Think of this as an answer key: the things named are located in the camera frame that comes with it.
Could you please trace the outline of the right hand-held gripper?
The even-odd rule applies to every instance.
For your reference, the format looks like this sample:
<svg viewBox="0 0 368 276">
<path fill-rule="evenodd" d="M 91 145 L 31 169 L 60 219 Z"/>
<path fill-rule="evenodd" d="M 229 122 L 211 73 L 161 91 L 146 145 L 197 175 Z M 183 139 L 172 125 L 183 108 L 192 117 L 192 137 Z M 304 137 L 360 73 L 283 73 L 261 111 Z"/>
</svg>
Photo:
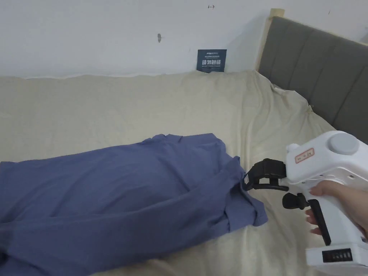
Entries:
<svg viewBox="0 0 368 276">
<path fill-rule="evenodd" d="M 286 174 L 280 174 L 280 164 L 269 158 L 257 162 L 244 178 L 242 189 L 289 191 L 283 199 L 286 209 L 303 209 L 303 204 L 290 197 L 291 194 L 301 196 L 309 203 L 325 243 L 306 250 L 307 264 L 321 272 L 366 272 L 368 246 L 363 232 L 336 198 L 313 196 L 310 189 L 329 180 L 367 190 L 368 146 L 349 133 L 329 131 L 303 145 L 290 144 Z M 260 183 L 261 179 L 267 179 L 268 183 Z M 279 184 L 281 179 L 289 188 Z"/>
</svg>

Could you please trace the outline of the person's right hand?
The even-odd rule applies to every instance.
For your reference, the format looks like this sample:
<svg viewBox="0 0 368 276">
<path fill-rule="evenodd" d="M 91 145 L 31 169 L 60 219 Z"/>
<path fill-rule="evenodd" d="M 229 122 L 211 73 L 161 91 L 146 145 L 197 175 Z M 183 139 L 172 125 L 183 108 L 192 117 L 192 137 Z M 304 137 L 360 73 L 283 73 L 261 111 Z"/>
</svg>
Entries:
<svg viewBox="0 0 368 276">
<path fill-rule="evenodd" d="M 309 193 L 313 196 L 331 196 L 336 198 L 347 215 L 368 235 L 368 192 L 347 187 L 340 183 L 324 180 L 312 187 Z"/>
</svg>

